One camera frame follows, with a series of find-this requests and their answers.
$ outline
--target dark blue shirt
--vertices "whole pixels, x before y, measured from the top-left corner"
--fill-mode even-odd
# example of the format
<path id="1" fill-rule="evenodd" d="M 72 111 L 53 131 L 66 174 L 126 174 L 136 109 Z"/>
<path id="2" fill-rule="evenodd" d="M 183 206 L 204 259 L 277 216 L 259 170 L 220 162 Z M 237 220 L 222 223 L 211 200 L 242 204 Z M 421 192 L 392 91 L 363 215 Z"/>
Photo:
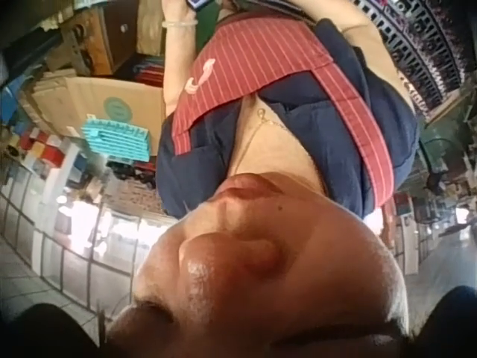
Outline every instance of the dark blue shirt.
<path id="1" fill-rule="evenodd" d="M 341 71 L 371 109 L 388 146 L 394 188 L 408 176 L 417 148 L 413 111 L 387 82 L 371 72 L 359 48 L 353 48 L 328 19 L 313 29 Z M 258 96 L 296 136 L 320 170 L 332 200 L 360 217 L 374 208 L 373 190 L 340 114 L 308 72 L 274 82 Z M 164 209 L 180 218 L 210 198 L 227 177 L 240 113 L 240 100 L 206 113 L 190 130 L 192 150 L 174 155 L 170 115 L 162 128 L 157 156 L 157 188 Z"/>

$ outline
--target red striped apron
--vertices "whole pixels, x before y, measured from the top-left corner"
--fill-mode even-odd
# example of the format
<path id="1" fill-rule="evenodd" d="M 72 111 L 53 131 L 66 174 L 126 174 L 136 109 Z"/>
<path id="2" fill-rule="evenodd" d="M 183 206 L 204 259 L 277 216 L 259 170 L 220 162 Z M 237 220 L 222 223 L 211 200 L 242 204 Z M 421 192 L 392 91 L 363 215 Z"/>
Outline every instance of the red striped apron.
<path id="1" fill-rule="evenodd" d="M 196 80 L 215 59 L 212 74 L 195 94 L 181 94 L 172 124 L 176 155 L 191 150 L 190 127 L 213 108 L 257 92 L 296 72 L 310 71 L 347 126 L 364 161 L 381 207 L 394 190 L 388 147 L 366 103 L 306 24 L 293 19 L 258 17 L 218 28 L 192 68 Z"/>

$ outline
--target eye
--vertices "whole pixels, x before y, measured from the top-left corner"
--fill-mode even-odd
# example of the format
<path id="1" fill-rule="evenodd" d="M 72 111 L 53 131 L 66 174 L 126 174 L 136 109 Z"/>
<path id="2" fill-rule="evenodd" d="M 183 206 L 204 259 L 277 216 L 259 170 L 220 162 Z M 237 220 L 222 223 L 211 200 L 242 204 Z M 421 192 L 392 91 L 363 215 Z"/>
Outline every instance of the eye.
<path id="1" fill-rule="evenodd" d="M 397 332 L 393 324 L 389 323 L 379 325 L 336 324 L 301 331 L 275 341 L 273 346 L 279 349 L 286 349 L 301 347 L 311 343 L 339 339 L 359 339 L 373 335 L 395 337 L 399 335 L 399 332 Z"/>
<path id="2" fill-rule="evenodd" d="M 160 304 L 150 301 L 135 301 L 134 306 L 139 312 L 150 313 L 157 318 L 163 319 L 166 323 L 174 322 L 174 316 L 171 311 Z"/>

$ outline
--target hand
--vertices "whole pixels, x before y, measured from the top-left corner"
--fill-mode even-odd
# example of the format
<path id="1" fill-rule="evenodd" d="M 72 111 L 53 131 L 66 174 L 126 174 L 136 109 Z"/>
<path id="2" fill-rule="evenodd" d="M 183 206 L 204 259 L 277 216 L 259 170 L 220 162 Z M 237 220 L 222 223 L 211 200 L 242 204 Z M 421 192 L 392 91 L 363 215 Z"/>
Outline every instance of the hand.
<path id="1" fill-rule="evenodd" d="M 164 20 L 169 22 L 190 21 L 195 19 L 195 11 L 186 0 L 162 0 Z"/>

